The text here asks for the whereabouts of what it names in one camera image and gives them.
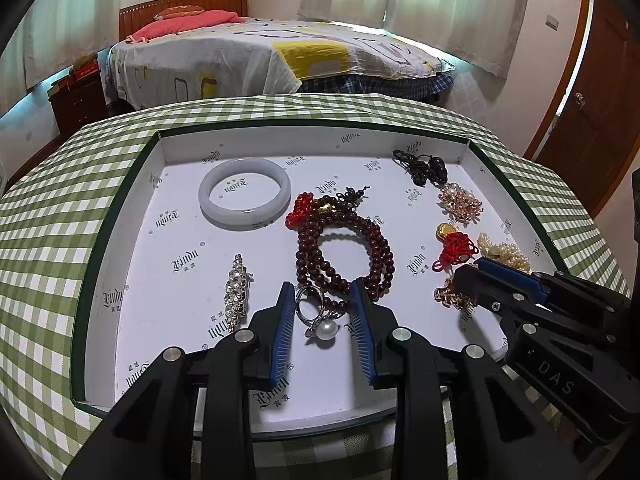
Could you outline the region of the silver crystal brooch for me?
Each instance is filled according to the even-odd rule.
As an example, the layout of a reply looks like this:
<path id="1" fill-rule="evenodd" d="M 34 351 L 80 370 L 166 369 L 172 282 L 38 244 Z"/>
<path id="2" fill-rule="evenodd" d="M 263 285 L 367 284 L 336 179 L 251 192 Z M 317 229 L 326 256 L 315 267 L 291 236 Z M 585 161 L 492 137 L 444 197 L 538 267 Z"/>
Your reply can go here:
<path id="1" fill-rule="evenodd" d="M 253 275 L 247 271 L 242 255 L 236 254 L 224 288 L 224 320 L 230 333 L 238 330 L 246 320 L 252 281 Z"/>

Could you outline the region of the white jade bangle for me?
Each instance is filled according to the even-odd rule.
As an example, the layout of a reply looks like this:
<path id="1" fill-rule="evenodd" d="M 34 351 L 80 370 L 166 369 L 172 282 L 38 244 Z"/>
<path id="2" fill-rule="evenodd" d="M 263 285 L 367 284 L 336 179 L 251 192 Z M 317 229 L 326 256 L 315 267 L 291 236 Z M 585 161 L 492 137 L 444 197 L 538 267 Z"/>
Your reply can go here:
<path id="1" fill-rule="evenodd" d="M 292 184 L 286 171 L 264 158 L 228 160 L 215 166 L 198 188 L 203 216 L 232 231 L 258 229 L 288 208 Z"/>

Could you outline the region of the dark red bead mala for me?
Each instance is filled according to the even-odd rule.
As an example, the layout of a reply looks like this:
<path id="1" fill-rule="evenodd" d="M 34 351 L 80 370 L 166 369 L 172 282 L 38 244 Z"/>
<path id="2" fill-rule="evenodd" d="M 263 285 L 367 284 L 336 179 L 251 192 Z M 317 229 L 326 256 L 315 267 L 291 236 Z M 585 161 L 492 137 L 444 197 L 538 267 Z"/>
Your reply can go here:
<path id="1" fill-rule="evenodd" d="M 322 196 L 303 192 L 285 217 L 285 226 L 297 234 L 297 284 L 314 286 L 311 296 L 331 318 L 346 313 L 350 283 L 357 278 L 372 301 L 392 287 L 390 242 L 376 221 L 358 212 L 366 193 L 365 188 Z"/>

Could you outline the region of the red cord gold charm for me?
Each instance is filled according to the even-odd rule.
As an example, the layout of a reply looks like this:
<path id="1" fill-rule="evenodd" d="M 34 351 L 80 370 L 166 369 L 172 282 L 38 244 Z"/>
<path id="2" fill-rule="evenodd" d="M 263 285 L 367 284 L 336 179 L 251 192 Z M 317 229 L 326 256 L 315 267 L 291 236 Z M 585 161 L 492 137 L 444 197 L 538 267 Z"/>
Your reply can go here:
<path id="1" fill-rule="evenodd" d="M 436 228 L 436 238 L 442 243 L 442 252 L 432 264 L 434 272 L 448 271 L 480 253 L 471 237 L 450 223 L 441 223 Z"/>

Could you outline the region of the dark green jewelry tray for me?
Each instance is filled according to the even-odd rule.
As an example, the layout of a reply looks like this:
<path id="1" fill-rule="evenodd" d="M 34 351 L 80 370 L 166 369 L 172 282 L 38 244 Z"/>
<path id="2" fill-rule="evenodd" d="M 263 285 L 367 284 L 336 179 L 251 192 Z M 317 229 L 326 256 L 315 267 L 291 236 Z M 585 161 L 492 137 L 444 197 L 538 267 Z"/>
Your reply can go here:
<path id="1" fill-rule="evenodd" d="M 72 399 L 105 415 L 168 347 L 206 350 L 227 335 L 224 288 L 235 257 L 252 276 L 248 310 L 271 307 L 295 280 L 296 234 L 282 219 L 250 228 L 209 222 L 198 188 L 210 170 L 243 158 L 279 165 L 293 194 L 332 195 L 364 188 L 359 213 L 376 223 L 394 257 L 383 304 L 397 321 L 435 346 L 479 344 L 493 358 L 506 336 L 484 309 L 462 313 L 438 304 L 435 272 L 446 216 L 431 185 L 416 186 L 393 152 L 435 155 L 451 181 L 483 205 L 470 237 L 518 245 L 533 269 L 562 266 L 541 223 L 486 148 L 453 128 L 409 129 L 337 120 L 264 119 L 157 133 L 144 144 L 108 208 L 82 283 L 72 347 Z"/>

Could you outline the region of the brown wooden door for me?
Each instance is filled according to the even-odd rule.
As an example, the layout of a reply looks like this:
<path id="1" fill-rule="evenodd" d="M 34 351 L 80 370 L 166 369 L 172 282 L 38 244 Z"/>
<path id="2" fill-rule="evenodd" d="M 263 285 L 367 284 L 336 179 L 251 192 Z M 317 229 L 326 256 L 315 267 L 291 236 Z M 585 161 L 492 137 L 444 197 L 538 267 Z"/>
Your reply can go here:
<path id="1" fill-rule="evenodd" d="M 574 44 L 549 110 L 525 157 L 555 171 L 597 217 L 639 149 L 639 34 L 614 0 L 581 10 Z"/>

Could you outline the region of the green white checked tablecloth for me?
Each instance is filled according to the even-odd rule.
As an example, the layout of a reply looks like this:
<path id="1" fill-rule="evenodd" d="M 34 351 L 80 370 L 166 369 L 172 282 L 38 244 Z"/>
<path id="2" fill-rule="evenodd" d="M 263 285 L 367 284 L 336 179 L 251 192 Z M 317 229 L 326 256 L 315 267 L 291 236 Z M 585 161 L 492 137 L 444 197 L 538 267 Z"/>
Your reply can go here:
<path id="1" fill-rule="evenodd" d="M 62 476 L 98 426 L 70 400 L 72 333 L 93 246 L 127 171 L 163 130 L 258 119 L 462 136 L 520 193 L 571 274 L 628 292 L 611 249 L 567 185 L 451 110 L 379 94 L 292 94 L 175 103 L 105 119 L 81 129 L 1 200 L 1 405 L 48 478 Z"/>

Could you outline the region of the bed with patterned sheet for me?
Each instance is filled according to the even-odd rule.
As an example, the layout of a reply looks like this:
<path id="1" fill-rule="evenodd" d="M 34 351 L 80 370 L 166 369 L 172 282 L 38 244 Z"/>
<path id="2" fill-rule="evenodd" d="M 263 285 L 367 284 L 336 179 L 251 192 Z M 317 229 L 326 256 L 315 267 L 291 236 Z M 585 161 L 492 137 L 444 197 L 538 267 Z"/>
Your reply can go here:
<path id="1" fill-rule="evenodd" d="M 434 102 L 454 66 L 424 49 L 337 23 L 258 20 L 114 44 L 108 76 L 135 110 L 291 93 L 379 93 Z"/>

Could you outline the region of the dark wooden nightstand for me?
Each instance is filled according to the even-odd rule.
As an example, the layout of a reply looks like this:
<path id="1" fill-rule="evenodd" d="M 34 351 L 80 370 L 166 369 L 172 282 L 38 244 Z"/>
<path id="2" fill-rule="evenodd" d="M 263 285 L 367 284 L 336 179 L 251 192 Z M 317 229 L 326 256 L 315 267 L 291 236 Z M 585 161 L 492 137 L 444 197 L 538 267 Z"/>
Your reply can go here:
<path id="1" fill-rule="evenodd" d="M 52 82 L 48 100 L 63 139 L 68 139 L 86 125 L 107 118 L 96 52 L 78 58 L 67 75 Z"/>

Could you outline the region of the pink pillow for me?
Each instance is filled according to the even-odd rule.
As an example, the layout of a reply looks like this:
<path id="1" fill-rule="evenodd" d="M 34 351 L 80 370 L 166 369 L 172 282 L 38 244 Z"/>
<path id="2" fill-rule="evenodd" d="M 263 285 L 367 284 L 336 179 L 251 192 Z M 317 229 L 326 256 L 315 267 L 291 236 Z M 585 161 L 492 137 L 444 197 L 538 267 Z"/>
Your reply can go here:
<path id="1" fill-rule="evenodd" d="M 235 12 L 208 10 L 200 14 L 176 16 L 175 18 L 163 18 L 162 20 L 154 21 L 128 35 L 125 41 L 128 44 L 140 44 L 140 42 L 149 42 L 163 36 L 180 34 L 180 32 L 190 32 L 190 30 L 199 28 L 243 22 L 244 18 L 241 18 Z"/>

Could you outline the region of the white curtain right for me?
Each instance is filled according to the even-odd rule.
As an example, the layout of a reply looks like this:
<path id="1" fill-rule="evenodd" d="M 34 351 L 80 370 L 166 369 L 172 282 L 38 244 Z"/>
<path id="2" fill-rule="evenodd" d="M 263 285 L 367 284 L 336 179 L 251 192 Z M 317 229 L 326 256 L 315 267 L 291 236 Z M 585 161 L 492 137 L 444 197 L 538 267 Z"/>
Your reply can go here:
<path id="1" fill-rule="evenodd" d="M 528 0 L 300 0 L 310 20 L 384 29 L 508 76 Z"/>

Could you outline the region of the white curtain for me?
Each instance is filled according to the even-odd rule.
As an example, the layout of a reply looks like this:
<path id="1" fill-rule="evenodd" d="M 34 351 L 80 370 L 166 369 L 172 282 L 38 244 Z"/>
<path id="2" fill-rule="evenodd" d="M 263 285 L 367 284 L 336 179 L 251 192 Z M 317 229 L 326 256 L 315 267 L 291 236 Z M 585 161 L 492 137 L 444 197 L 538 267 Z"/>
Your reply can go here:
<path id="1" fill-rule="evenodd" d="M 310 20 L 384 29 L 508 76 L 528 0 L 300 0 Z"/>
<path id="2" fill-rule="evenodd" d="M 119 0 L 35 0 L 1 55 L 1 111 L 118 36 Z"/>

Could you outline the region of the white curtain left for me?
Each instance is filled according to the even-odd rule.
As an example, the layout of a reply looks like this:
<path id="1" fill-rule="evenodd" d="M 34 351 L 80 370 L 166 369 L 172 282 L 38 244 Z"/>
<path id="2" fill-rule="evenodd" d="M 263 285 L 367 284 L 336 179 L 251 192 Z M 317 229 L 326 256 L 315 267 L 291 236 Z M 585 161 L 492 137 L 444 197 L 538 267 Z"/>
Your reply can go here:
<path id="1" fill-rule="evenodd" d="M 35 0 L 1 55 L 1 111 L 118 36 L 119 0 Z"/>

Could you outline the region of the wall light switch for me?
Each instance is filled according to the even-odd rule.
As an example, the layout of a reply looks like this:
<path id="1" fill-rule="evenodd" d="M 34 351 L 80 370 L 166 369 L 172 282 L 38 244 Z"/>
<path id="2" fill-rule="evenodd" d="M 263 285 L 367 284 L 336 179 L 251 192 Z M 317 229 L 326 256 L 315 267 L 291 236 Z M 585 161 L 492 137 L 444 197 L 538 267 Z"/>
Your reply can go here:
<path id="1" fill-rule="evenodd" d="M 559 21 L 552 15 L 548 14 L 546 17 L 546 25 L 553 30 L 559 29 Z"/>

